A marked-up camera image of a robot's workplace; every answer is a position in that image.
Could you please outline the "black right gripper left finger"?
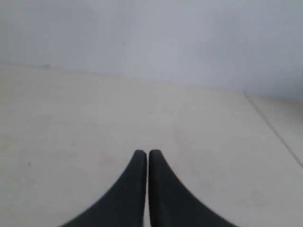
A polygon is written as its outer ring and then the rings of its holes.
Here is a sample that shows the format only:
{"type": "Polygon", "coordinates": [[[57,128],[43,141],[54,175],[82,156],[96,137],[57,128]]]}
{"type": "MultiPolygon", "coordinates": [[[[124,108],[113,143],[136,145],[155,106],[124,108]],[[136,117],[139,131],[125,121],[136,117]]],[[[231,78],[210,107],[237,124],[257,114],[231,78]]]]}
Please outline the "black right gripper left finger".
{"type": "Polygon", "coordinates": [[[136,150],[112,187],[64,227],[142,227],[147,181],[147,155],[136,150]]]}

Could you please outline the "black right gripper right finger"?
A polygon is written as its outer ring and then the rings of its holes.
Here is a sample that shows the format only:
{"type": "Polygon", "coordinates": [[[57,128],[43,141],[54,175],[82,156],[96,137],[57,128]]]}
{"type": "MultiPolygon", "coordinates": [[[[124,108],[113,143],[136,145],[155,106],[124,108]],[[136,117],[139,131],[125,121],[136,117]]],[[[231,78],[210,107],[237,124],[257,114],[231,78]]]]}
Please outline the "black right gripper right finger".
{"type": "Polygon", "coordinates": [[[178,179],[160,150],[149,152],[148,200],[152,227],[233,227],[178,179]]]}

